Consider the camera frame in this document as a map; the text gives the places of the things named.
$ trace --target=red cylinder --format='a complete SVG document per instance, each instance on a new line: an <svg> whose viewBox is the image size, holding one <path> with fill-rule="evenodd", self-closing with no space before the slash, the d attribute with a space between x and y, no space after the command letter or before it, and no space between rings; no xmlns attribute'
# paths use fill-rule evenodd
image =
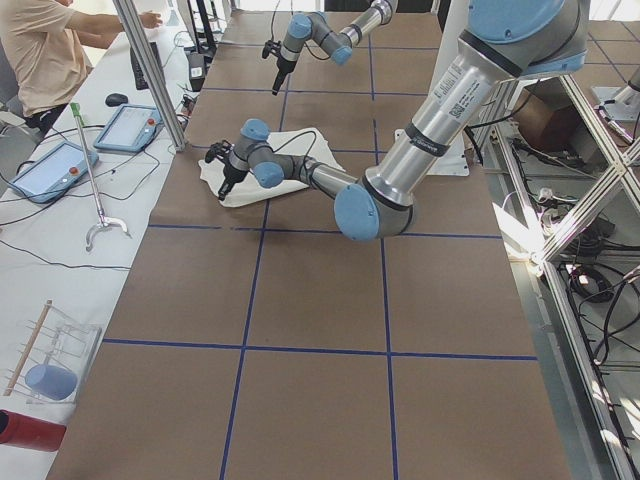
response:
<svg viewBox="0 0 640 480"><path fill-rule="evenodd" d="M0 444L55 452L67 427L8 410L0 410Z"/></svg>

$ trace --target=keyboard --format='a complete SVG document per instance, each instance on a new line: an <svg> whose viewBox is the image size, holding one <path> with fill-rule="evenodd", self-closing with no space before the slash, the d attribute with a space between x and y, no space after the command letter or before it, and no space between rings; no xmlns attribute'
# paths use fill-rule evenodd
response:
<svg viewBox="0 0 640 480"><path fill-rule="evenodd" d="M158 62L158 68L160 69L160 73L162 74L162 79L164 80L164 70L162 69L162 62L160 61L160 53L158 52L158 44L156 42L151 42L151 51L153 52L153 56ZM131 69L133 70L133 78L136 82L136 90L146 90L149 88L149 84L147 80L144 78L144 73L142 71L142 67L140 66L140 62L136 58L136 54L133 51L133 48L129 50L131 55Z"/></svg>

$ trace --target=person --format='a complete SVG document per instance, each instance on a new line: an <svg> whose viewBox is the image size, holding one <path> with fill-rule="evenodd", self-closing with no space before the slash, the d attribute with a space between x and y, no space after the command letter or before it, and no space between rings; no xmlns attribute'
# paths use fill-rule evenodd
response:
<svg viewBox="0 0 640 480"><path fill-rule="evenodd" d="M123 31L117 15L89 15L73 0L0 2L0 41L18 81L27 125L46 133L87 78L82 45L108 48ZM140 14L146 28L162 24L154 12Z"/></svg>

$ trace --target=tablet screen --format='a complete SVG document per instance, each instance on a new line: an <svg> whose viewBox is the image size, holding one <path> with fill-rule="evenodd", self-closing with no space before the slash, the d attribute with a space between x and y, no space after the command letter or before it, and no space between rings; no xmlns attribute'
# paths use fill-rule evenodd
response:
<svg viewBox="0 0 640 480"><path fill-rule="evenodd" d="M152 109L149 108L123 108L109 126L109 131L100 139L100 143L125 147L133 146L152 113Z"/></svg>
<svg viewBox="0 0 640 480"><path fill-rule="evenodd" d="M71 167L76 167L84 161L82 150L71 145L63 144L50 155L33 165L22 177L13 184L21 190L40 194L46 192L62 177L69 173Z"/></svg>

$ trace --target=blue container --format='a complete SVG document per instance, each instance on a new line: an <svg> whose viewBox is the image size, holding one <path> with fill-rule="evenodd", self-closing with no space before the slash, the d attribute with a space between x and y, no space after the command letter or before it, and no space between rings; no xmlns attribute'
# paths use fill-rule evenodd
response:
<svg viewBox="0 0 640 480"><path fill-rule="evenodd" d="M27 386L51 400L64 400L78 385L71 370L56 365L36 365L24 377Z"/></svg>

